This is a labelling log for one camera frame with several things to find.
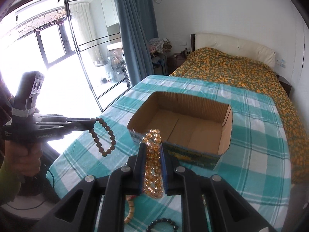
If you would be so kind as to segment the green sleeve forearm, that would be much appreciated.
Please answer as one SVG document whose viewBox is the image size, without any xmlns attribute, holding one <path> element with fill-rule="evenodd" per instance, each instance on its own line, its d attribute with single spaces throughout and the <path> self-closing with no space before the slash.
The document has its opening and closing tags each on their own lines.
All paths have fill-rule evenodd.
<svg viewBox="0 0 309 232">
<path fill-rule="evenodd" d="M 1 166 L 0 182 L 1 205 L 4 205 L 14 200 L 21 186 L 18 175 L 10 168 L 6 161 L 4 161 Z"/>
</svg>

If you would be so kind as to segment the person's left hand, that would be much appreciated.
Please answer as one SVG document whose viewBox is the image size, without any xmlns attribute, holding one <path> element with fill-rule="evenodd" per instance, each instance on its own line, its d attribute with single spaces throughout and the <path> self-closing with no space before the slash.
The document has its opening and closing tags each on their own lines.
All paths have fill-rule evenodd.
<svg viewBox="0 0 309 232">
<path fill-rule="evenodd" d="M 18 175 L 34 177 L 40 171 L 42 143 L 22 145 L 14 141 L 5 141 L 4 162 Z"/>
</svg>

